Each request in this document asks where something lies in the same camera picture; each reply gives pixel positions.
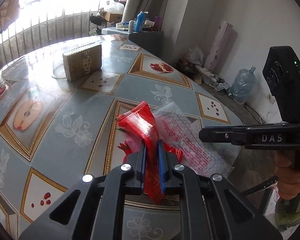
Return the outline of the right hand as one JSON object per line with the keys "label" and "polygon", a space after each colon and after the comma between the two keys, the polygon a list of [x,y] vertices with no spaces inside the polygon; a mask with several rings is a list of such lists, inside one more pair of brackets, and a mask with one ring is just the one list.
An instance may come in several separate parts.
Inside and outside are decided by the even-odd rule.
{"label": "right hand", "polygon": [[276,151],[274,157],[279,196],[291,200],[300,193],[300,171],[292,169],[291,161],[281,152]]}

